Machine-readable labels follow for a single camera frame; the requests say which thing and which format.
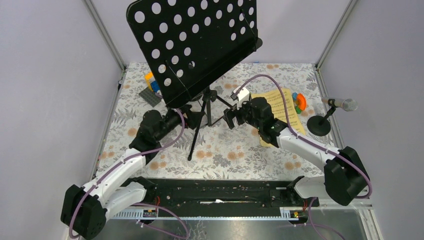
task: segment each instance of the yellow paper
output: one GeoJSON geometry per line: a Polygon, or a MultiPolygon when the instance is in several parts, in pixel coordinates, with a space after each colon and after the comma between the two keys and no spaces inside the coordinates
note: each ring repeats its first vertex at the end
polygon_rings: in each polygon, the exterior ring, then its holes
{"type": "MultiPolygon", "coordinates": [[[[305,129],[302,126],[301,121],[299,120],[299,116],[295,110],[295,103],[293,102],[292,93],[288,88],[282,88],[282,93],[285,97],[285,103],[288,108],[288,119],[290,120],[290,125],[296,129],[299,133],[305,135],[305,129]]],[[[252,93],[252,98],[260,98],[263,97],[266,101],[271,105],[272,113],[274,114],[274,118],[277,118],[285,123],[286,120],[286,111],[284,109],[283,98],[281,97],[280,91],[278,89],[265,92],[265,93],[252,93]]],[[[273,145],[268,144],[260,139],[260,145],[264,147],[272,147],[273,145]]]]}

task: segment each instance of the floral tablecloth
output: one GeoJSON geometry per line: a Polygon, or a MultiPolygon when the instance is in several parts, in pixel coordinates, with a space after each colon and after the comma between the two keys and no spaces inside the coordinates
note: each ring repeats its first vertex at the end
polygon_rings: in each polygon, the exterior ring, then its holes
{"type": "MultiPolygon", "coordinates": [[[[97,176],[123,154],[136,136],[143,114],[153,109],[139,96],[139,92],[147,86],[144,76],[149,72],[147,63],[129,65],[113,122],[103,152],[99,156],[97,176]]],[[[330,135],[317,137],[306,127],[309,117],[325,113],[311,64],[240,63],[215,81],[210,88],[217,90],[222,98],[232,104],[231,91],[257,74],[268,74],[275,78],[281,87],[302,93],[308,105],[299,118],[306,134],[324,144],[333,145],[330,135]]],[[[247,85],[247,88],[251,93],[264,93],[276,87],[267,78],[259,78],[247,85]]],[[[200,110],[199,103],[191,104],[193,110],[200,110]]],[[[211,105],[214,121],[223,115],[227,107],[219,101],[211,105]]],[[[154,109],[162,114],[166,113],[163,102],[154,109]]],[[[180,126],[174,129],[162,139],[162,145],[174,139],[180,130],[180,126]]],[[[312,177],[323,174],[317,167],[290,151],[261,146],[258,131],[247,124],[230,130],[225,121],[221,120],[213,127],[201,128],[193,158],[187,161],[193,136],[194,130],[186,129],[181,139],[172,147],[159,152],[145,168],[138,170],[134,177],[289,181],[300,175],[312,177]]]]}

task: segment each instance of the white wall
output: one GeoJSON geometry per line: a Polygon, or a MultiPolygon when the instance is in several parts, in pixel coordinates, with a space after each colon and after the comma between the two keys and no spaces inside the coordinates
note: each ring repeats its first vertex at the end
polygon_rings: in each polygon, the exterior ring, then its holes
{"type": "MultiPolygon", "coordinates": [[[[146,62],[126,20],[127,7],[135,0],[93,2],[125,63],[146,62]]],[[[244,62],[316,63],[348,3],[349,0],[257,0],[263,46],[244,62]]]]}
{"type": "Polygon", "coordinates": [[[119,76],[82,1],[0,1],[0,239],[62,238],[119,76]]]}
{"type": "Polygon", "coordinates": [[[335,114],[373,183],[385,240],[424,235],[423,9],[422,0],[359,1],[321,69],[329,95],[359,102],[335,114]]]}

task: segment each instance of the microphone grille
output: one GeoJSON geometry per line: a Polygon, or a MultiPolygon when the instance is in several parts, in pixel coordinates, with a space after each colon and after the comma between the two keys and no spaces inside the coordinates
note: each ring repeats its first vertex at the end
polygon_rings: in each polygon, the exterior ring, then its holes
{"type": "Polygon", "coordinates": [[[355,111],[358,108],[358,102],[349,98],[343,101],[341,108],[347,112],[355,111]]]}

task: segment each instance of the microphone stand base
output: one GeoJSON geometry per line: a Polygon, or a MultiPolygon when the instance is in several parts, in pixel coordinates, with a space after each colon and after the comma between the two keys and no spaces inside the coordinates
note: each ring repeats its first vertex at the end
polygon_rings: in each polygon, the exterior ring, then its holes
{"type": "Polygon", "coordinates": [[[317,115],[309,118],[306,126],[309,132],[320,137],[329,134],[331,131],[330,122],[327,119],[324,119],[323,116],[317,115]]]}

